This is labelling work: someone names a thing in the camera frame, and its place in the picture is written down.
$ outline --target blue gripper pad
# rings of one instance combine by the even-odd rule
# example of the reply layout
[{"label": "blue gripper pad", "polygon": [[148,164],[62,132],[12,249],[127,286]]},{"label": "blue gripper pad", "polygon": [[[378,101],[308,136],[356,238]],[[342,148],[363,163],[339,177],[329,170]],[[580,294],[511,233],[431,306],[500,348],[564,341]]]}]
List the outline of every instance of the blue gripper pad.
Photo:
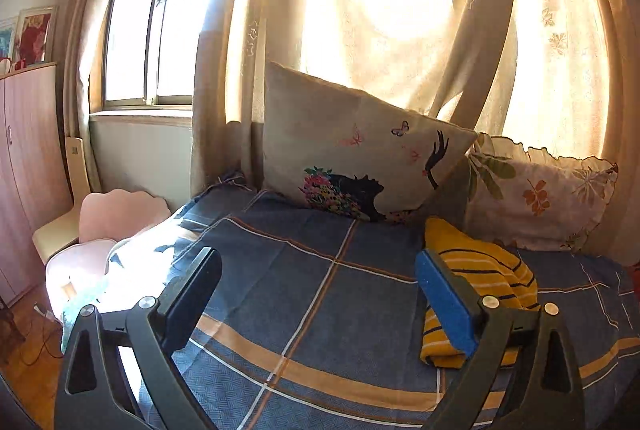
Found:
[{"label": "blue gripper pad", "polygon": [[415,276],[451,345],[469,358],[478,348],[471,315],[426,249],[415,258]]}]

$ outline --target power cord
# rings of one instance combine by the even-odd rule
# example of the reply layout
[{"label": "power cord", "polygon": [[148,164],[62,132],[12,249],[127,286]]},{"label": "power cord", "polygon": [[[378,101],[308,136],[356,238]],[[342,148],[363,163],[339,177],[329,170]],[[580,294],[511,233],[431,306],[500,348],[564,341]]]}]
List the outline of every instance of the power cord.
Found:
[{"label": "power cord", "polygon": [[[49,334],[47,334],[47,336],[45,336],[45,325],[46,325],[46,317],[43,317],[42,319],[42,346],[40,347],[40,350],[38,351],[38,355],[36,356],[36,358],[32,361],[32,362],[27,362],[27,360],[25,360],[24,356],[22,355],[22,350],[18,349],[18,356],[20,357],[20,361],[22,362],[23,365],[25,366],[33,366],[35,365],[35,363],[40,359],[41,355],[42,355],[42,351],[46,350],[47,354],[49,354],[52,358],[56,359],[56,360],[61,360],[62,358],[64,358],[63,354],[60,354],[59,356],[53,354],[50,350],[49,347],[47,346],[47,343],[49,343],[49,340],[51,339],[51,337],[56,334],[58,331],[62,332],[62,327],[56,327],[55,329],[53,329],[52,331],[49,332]],[[27,331],[27,333],[24,335],[24,339],[26,340],[29,335],[31,334],[31,330],[33,329],[33,316],[31,317],[30,320],[30,324],[29,324],[29,330]]]}]

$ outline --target wooden floor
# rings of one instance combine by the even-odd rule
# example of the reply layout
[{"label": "wooden floor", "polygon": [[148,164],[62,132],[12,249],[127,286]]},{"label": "wooden floor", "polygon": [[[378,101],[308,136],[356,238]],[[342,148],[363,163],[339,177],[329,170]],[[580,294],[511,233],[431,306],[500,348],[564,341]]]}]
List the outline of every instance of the wooden floor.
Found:
[{"label": "wooden floor", "polygon": [[[12,307],[16,324],[26,336],[26,341],[14,341],[10,344],[7,349],[10,352],[9,363],[0,361],[0,371],[36,423],[43,430],[53,430],[53,409],[62,360],[53,358],[46,349],[42,349],[33,365],[27,366],[26,363],[33,362],[42,348],[43,328],[45,337],[56,331],[49,338],[47,349],[53,355],[60,356],[62,330],[56,330],[60,327],[59,324],[46,320],[33,310],[35,302],[49,308],[44,285],[31,290]],[[0,327],[0,330],[6,331],[6,327]]]}]

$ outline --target cabinet door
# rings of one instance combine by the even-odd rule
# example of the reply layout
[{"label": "cabinet door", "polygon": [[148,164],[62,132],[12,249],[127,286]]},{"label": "cabinet door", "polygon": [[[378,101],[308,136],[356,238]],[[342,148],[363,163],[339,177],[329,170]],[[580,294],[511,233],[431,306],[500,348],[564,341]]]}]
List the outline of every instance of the cabinet door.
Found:
[{"label": "cabinet door", "polygon": [[31,226],[15,186],[2,103],[4,91],[5,83],[0,79],[0,295],[9,303],[42,282],[44,266],[31,241]]},{"label": "cabinet door", "polygon": [[58,136],[55,66],[5,79],[4,110],[14,179],[33,234],[72,207]]}]

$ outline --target beige pillow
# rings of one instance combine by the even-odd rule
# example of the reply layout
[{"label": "beige pillow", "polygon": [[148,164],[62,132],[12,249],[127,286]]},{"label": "beige pillow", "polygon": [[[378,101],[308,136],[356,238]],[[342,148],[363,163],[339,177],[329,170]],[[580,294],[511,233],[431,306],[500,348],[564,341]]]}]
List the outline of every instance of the beige pillow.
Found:
[{"label": "beige pillow", "polygon": [[276,63],[265,87],[265,185],[358,219],[404,219],[477,136]]},{"label": "beige pillow", "polygon": [[480,134],[471,171],[465,232],[536,251],[579,251],[611,200],[618,166],[596,157],[556,159],[546,149]]}]

